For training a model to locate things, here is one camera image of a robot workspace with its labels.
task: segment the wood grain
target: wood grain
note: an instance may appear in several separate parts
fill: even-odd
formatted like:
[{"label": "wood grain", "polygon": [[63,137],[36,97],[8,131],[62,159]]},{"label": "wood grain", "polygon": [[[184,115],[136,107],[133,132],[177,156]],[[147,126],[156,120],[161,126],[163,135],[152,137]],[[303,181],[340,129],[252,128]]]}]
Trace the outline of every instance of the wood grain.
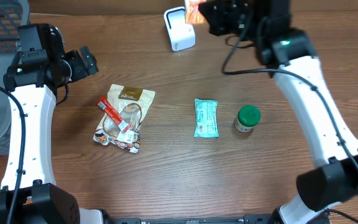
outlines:
[{"label": "wood grain", "polygon": [[[99,73],[70,84],[69,99],[53,117],[55,178],[81,207],[141,218],[271,213],[296,194],[297,175],[313,169],[295,114],[273,80],[221,75],[230,48],[207,26],[195,28],[196,46],[173,53],[161,15],[31,20],[58,26],[66,50],[87,45],[98,60]],[[328,87],[358,138],[358,11],[302,12],[294,26],[309,33]],[[257,67],[252,50],[239,50],[228,69]],[[103,116],[95,103],[113,83],[156,91],[136,155],[92,140]],[[195,98],[219,101],[218,139],[193,137]],[[245,104],[262,112],[248,138],[232,124]],[[6,161],[0,156],[0,182]],[[358,218],[358,197],[338,209]],[[334,216],[333,223],[349,222]]]},{"label": "wood grain", "polygon": [[[64,15],[163,14],[184,0],[29,0],[31,12]],[[358,0],[292,0],[291,11],[358,10]]]}]

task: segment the teal packet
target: teal packet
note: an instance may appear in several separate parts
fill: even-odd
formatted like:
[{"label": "teal packet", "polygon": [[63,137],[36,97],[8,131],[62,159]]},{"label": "teal packet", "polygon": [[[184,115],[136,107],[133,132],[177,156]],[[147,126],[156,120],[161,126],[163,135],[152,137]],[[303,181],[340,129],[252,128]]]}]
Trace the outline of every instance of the teal packet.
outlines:
[{"label": "teal packet", "polygon": [[217,138],[218,124],[216,122],[216,108],[218,102],[215,100],[199,100],[195,99],[196,106],[196,131],[195,137]]}]

